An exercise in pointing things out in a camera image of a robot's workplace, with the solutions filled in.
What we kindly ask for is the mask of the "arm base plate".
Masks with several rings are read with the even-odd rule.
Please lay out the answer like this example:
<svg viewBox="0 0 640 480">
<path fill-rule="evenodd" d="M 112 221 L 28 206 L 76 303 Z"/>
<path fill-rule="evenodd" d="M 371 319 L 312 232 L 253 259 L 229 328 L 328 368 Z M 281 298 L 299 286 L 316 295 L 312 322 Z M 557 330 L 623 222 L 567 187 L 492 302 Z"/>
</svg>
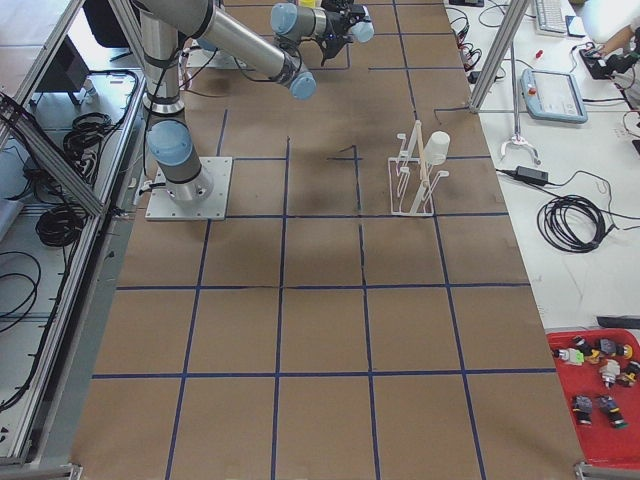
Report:
<svg viewBox="0 0 640 480">
<path fill-rule="evenodd" d="M 201 171 L 189 183 L 167 181 L 158 169 L 145 218 L 149 221 L 221 221 L 226 217 L 232 157 L 201 157 Z"/>
</svg>

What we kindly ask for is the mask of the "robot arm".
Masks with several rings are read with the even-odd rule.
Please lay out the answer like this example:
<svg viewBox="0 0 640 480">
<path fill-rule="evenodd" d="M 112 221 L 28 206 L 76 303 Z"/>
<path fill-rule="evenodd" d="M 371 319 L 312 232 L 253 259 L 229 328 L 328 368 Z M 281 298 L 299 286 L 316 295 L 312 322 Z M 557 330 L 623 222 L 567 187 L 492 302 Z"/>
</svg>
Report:
<svg viewBox="0 0 640 480">
<path fill-rule="evenodd" d="M 258 202 L 262 191 L 281 194 L 287 185 L 282 162 L 272 163 L 275 174 L 247 166 L 236 181 L 231 159 L 199 155 L 182 99 L 195 81 L 181 66 L 192 46 L 207 53 L 198 71 L 217 88 L 218 97 L 232 91 L 232 81 L 244 78 L 252 94 L 280 85 L 293 98 L 307 100 L 315 94 L 317 73 L 304 62 L 306 44 L 315 43 L 327 62 L 373 34 L 368 10 L 352 1 L 280 1 L 271 8 L 270 39 L 233 17 L 221 1 L 136 1 L 133 7 L 140 15 L 147 81 L 144 150 L 163 177 L 154 185 L 150 203 L 166 202 L 173 208 L 203 208 L 240 194 Z"/>
</svg>

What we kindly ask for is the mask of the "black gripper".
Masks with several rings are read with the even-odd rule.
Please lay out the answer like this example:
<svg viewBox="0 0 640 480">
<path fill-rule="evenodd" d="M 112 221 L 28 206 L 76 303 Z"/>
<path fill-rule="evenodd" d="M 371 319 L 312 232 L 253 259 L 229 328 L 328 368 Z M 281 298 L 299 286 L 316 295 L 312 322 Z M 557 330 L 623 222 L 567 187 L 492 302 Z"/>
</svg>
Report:
<svg viewBox="0 0 640 480">
<path fill-rule="evenodd" d="M 350 7 L 338 11 L 321 9 L 325 15 L 325 27 L 319 35 L 319 46 L 322 50 L 341 50 L 345 45 L 353 42 L 349 33 L 352 26 Z"/>
<path fill-rule="evenodd" d="M 364 5 L 353 0 L 323 0 L 322 8 L 331 20 L 369 20 L 370 15 Z"/>
</svg>

